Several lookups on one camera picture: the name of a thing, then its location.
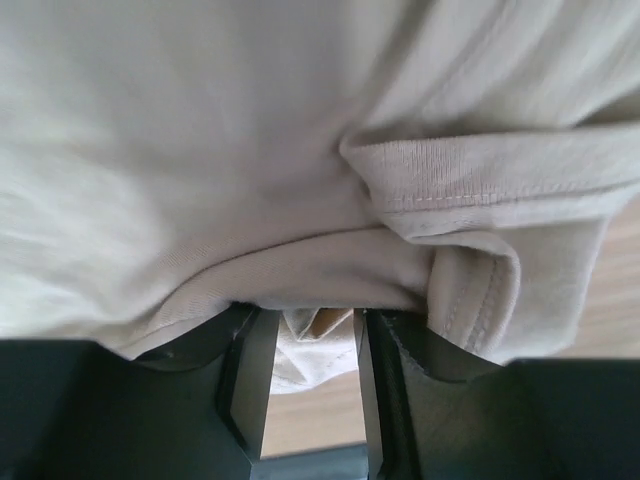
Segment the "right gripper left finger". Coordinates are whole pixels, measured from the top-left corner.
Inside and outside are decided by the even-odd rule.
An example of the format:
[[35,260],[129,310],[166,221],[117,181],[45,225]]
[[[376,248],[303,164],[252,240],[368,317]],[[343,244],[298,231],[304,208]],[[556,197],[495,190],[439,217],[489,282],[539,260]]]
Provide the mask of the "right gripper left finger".
[[278,315],[235,305],[136,359],[84,340],[1,344],[5,479],[253,479]]

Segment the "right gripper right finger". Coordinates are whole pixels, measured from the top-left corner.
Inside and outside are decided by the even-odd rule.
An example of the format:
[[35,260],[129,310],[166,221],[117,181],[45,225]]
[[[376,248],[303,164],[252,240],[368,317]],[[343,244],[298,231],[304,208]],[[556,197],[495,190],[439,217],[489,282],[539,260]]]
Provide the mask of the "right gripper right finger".
[[408,312],[354,315],[373,479],[635,479],[639,364],[500,366]]

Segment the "beige t shirt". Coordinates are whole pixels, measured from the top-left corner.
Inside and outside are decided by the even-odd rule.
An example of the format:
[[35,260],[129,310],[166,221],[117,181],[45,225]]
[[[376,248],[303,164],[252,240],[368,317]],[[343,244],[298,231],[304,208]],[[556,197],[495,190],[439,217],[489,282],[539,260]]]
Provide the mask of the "beige t shirt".
[[635,1],[1,5],[3,337],[135,358],[251,303],[277,393],[356,308],[545,356],[638,190]]

